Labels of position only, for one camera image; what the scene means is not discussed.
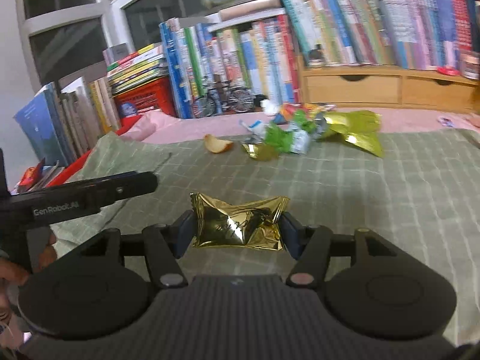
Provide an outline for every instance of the wooden cabinet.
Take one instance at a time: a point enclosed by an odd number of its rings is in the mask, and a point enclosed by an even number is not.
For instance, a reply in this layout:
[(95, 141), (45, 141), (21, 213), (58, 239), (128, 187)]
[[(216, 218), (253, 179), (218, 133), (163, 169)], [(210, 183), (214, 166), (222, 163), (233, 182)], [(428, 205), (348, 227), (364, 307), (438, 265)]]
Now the wooden cabinet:
[(301, 58), (298, 66), (302, 101), (306, 103), (458, 113), (474, 109), (477, 82), (459, 76), (390, 66), (305, 69)]

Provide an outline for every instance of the pink blanket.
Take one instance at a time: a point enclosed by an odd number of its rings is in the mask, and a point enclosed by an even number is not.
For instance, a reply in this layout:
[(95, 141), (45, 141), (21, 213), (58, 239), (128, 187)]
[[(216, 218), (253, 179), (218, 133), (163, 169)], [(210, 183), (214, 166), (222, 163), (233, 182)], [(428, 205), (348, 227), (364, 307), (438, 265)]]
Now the pink blanket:
[[(357, 109), (359, 108), (341, 108), (339, 110), (347, 112)], [(382, 115), (382, 132), (419, 132), (448, 128), (438, 122), (440, 116), (452, 120), (456, 128), (467, 128), (480, 132), (478, 128), (464, 120), (463, 115), (459, 114), (417, 109), (369, 109)], [(243, 120), (244, 123), (250, 125), (256, 120), (267, 122), (271, 119), (272, 117), (263, 112), (222, 115), (203, 119), (176, 119), (159, 111), (149, 111), (123, 137), (145, 143), (161, 144), (202, 139), (206, 134), (216, 137), (243, 135), (248, 134), (248, 131), (239, 125), (239, 121)]]

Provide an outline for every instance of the red cloth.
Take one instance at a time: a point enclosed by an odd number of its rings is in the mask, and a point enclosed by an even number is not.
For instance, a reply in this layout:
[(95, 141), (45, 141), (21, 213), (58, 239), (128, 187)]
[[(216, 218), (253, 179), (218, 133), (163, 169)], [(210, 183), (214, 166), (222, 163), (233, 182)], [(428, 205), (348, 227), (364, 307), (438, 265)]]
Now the red cloth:
[[(142, 117), (142, 115), (136, 115), (131, 117), (124, 117), (121, 120), (122, 127), (115, 132), (117, 135), (125, 134), (128, 130), (132, 128), (132, 126)], [(77, 173), (80, 169), (83, 168), (85, 161), (87, 160), (88, 156), (90, 155), (91, 150), (87, 151), (83, 156), (81, 156), (78, 160), (72, 163), (68, 168), (63, 169), (61, 173), (58, 174), (56, 178), (49, 182), (47, 187), (53, 187), (56, 185), (62, 185), (65, 181), (67, 181), (71, 176)]]

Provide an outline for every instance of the drawer handle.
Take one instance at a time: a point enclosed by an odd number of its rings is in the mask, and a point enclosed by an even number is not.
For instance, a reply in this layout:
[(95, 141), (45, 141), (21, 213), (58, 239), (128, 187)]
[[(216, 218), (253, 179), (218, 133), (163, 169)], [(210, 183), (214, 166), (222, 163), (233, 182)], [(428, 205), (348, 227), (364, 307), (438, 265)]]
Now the drawer handle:
[(366, 79), (369, 74), (343, 74), (340, 77), (351, 83), (356, 83), (357, 81), (362, 81)]
[(435, 81), (438, 85), (441, 86), (448, 86), (453, 84), (453, 81), (447, 81), (445, 79), (433, 79), (433, 81)]

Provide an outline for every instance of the green blanket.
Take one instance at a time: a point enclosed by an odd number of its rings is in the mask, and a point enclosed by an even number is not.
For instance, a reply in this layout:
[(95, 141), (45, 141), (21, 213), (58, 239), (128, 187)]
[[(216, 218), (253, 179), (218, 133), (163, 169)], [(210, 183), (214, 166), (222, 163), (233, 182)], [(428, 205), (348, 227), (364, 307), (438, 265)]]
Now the green blanket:
[[(480, 150), (456, 130), (379, 137), (383, 159), (323, 142), (314, 143), (307, 155), (256, 162), (238, 144), (211, 154), (202, 141), (156, 146), (108, 134), (71, 181), (150, 170), (158, 175), (159, 188), (53, 226), (61, 239), (58, 252), (106, 227), (131, 234), (172, 223), (191, 207), (190, 192), (232, 204), (286, 195), (288, 210), (304, 225), (322, 224), (343, 234), (369, 227), (445, 276), (458, 294), (446, 336), (457, 343), (479, 339)], [(285, 277), (294, 261), (284, 250), (189, 248), (179, 263), (189, 278), (198, 273)], [(127, 266), (146, 276), (140, 258), (130, 258)], [(333, 259), (329, 275), (344, 266)]]

